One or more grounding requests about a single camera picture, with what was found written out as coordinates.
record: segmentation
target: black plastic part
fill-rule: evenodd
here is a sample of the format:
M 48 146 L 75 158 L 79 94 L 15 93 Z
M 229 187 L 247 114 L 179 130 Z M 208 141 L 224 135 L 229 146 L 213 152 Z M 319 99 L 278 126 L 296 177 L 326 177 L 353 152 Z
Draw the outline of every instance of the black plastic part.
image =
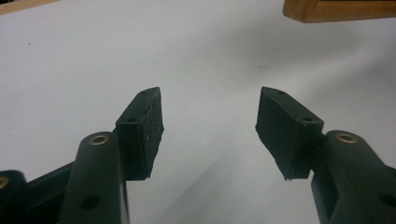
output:
M 26 204 L 26 180 L 19 171 L 0 172 L 0 223 L 19 223 Z
M 396 223 L 396 178 L 353 133 L 331 131 L 322 148 L 331 179 L 315 174 L 312 190 L 320 223 Z
M 69 163 L 28 183 L 29 200 L 22 223 L 53 224 L 58 221 L 72 167 L 73 163 Z
M 323 124 L 287 93 L 262 87 L 256 131 L 285 179 L 308 178 L 309 144 L 322 136 Z
M 123 187 L 118 137 L 87 136 L 79 145 L 59 223 L 129 223 Z
M 163 134 L 160 88 L 139 92 L 116 122 L 127 180 L 150 177 Z

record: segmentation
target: white table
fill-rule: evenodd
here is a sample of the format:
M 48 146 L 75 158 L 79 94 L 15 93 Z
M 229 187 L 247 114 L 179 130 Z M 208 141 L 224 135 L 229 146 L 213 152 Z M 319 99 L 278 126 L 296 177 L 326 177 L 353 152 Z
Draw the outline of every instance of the white table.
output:
M 0 17 L 0 170 L 28 181 L 73 161 L 159 86 L 152 177 L 132 223 L 318 223 L 254 126 L 261 86 L 288 92 L 396 167 L 396 20 L 301 24 L 279 1 L 75 1 Z

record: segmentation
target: hole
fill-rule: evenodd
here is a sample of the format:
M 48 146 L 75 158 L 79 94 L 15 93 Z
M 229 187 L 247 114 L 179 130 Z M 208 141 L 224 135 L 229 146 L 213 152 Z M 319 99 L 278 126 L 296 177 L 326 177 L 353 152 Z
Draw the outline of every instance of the hole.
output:
M 95 138 L 93 139 L 93 142 L 94 142 L 94 143 L 100 143 L 100 142 L 103 142 L 103 141 L 105 141 L 105 138 L 102 137 L 102 136 L 100 136 L 100 137 L 95 137 Z
M 357 143 L 358 139 L 356 139 L 354 136 L 350 135 L 350 134 L 346 134 L 346 133 L 339 133 L 335 136 L 338 140 L 340 140 L 341 142 L 345 142 L 345 143 Z
M 381 194 L 379 196 L 379 200 L 381 200 L 381 202 L 383 202 L 389 206 L 396 207 L 396 198 L 393 197 L 392 195 Z
M 97 146 L 97 145 L 102 145 L 103 143 L 106 143 L 108 141 L 108 136 L 107 135 L 96 135 L 95 137 L 90 139 L 90 144 Z
M 86 197 L 82 201 L 81 208 L 84 210 L 91 210 L 91 209 L 95 208 L 99 203 L 100 203 L 100 197 L 97 195 L 92 195 L 92 196 Z

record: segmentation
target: wooden block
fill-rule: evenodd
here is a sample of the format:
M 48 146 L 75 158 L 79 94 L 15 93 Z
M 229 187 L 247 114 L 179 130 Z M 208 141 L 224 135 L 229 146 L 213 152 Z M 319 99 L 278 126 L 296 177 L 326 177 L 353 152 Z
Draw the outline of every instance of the wooden block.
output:
M 384 19 L 396 17 L 396 0 L 285 0 L 283 14 L 300 22 Z
M 59 0 L 21 0 L 17 2 L 5 3 L 0 5 L 0 15 L 23 10 L 30 7 L 38 7 L 47 3 Z

